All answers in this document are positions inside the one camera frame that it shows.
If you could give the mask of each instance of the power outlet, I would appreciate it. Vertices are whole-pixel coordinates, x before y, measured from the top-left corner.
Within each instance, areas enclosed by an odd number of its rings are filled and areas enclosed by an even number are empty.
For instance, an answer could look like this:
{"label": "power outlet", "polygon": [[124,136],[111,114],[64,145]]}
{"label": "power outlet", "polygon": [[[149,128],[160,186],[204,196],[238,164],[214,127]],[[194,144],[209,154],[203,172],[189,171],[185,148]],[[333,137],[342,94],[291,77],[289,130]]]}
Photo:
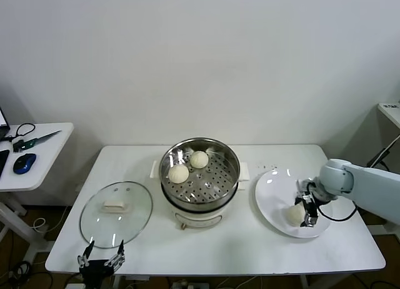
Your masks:
{"label": "power outlet", "polygon": [[210,289],[210,285],[208,283],[188,283],[186,280],[182,280],[173,283],[171,289]]}
{"label": "power outlet", "polygon": [[83,284],[68,284],[66,289],[84,289],[85,285]]}

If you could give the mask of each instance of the blue mouse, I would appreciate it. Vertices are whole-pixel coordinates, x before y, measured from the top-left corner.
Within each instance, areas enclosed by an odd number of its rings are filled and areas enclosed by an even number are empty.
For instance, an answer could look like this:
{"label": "blue mouse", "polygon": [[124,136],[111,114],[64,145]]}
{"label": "blue mouse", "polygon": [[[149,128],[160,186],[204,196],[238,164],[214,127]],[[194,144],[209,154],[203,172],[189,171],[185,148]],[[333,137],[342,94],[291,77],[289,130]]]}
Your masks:
{"label": "blue mouse", "polygon": [[26,153],[25,155],[20,156],[15,161],[12,170],[17,175],[23,175],[24,173],[27,173],[31,169],[35,160],[36,160],[36,155],[34,153]]}

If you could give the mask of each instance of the steamed bun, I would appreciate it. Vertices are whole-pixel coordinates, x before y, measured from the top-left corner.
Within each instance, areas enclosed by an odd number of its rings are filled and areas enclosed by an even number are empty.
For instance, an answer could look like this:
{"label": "steamed bun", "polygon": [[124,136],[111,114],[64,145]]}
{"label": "steamed bun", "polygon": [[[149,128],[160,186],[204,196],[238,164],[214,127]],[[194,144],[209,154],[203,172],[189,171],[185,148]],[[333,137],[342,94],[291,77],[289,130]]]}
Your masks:
{"label": "steamed bun", "polygon": [[306,214],[303,203],[298,203],[288,209],[285,209],[284,211],[287,222],[291,226],[300,227],[301,223],[304,221],[304,215]]}
{"label": "steamed bun", "polygon": [[168,171],[168,178],[175,184],[186,181],[189,177],[189,170],[185,165],[175,165]]}
{"label": "steamed bun", "polygon": [[195,151],[190,157],[190,165],[193,168],[204,168],[208,164],[208,155],[203,151]]}

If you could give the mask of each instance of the white table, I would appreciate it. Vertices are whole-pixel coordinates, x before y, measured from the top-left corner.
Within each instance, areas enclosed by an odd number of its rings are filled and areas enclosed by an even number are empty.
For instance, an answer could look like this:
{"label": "white table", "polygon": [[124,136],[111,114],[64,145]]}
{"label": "white table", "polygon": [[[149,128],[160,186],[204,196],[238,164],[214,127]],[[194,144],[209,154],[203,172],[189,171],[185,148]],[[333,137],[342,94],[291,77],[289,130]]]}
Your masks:
{"label": "white table", "polygon": [[[277,231],[254,203],[258,178],[272,166],[289,168],[301,178],[318,175],[326,157],[316,145],[232,146],[247,162],[250,181],[238,191],[224,218],[214,228],[182,231],[174,219],[159,180],[150,179],[154,160],[167,146],[107,146],[97,158],[47,259],[49,271],[78,271],[76,257],[87,243],[79,231],[79,217],[90,197],[117,181],[137,181],[152,194],[149,223],[125,244],[121,275],[283,275],[378,270],[385,260],[357,213],[349,221],[332,223],[319,237],[291,238]],[[339,198],[333,215],[345,217],[354,208]],[[116,249],[94,248],[90,259],[107,259]]]}
{"label": "white table", "polygon": [[[23,137],[24,141],[40,138],[58,130],[61,130],[61,132],[46,142],[38,144],[22,153],[13,153],[13,146],[10,142],[0,142],[0,151],[10,150],[0,177],[0,221],[4,223],[4,228],[0,232],[0,240],[4,238],[8,229],[11,229],[28,241],[30,246],[24,258],[27,261],[32,261],[37,252],[49,251],[54,242],[44,240],[43,234],[35,232],[18,217],[18,215],[25,215],[26,210],[9,192],[31,191],[39,187],[74,129],[72,123],[46,123],[35,124],[35,126],[36,129],[32,133]],[[11,130],[7,136],[14,136],[17,127],[18,125],[11,126]],[[35,153],[37,156],[36,161],[27,173],[17,175],[13,172],[13,165],[17,158],[25,153]]]}

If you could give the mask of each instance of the glass pot lid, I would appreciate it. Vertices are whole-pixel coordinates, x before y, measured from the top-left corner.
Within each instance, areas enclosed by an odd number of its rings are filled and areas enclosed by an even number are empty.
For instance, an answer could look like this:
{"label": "glass pot lid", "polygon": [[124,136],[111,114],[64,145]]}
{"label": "glass pot lid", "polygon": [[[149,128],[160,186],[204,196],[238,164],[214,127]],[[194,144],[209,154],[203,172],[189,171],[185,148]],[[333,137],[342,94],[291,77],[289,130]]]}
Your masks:
{"label": "glass pot lid", "polygon": [[150,219],[153,201],[147,188],[134,181],[104,187],[91,197],[81,213],[80,229],[88,242],[114,248],[138,236]]}

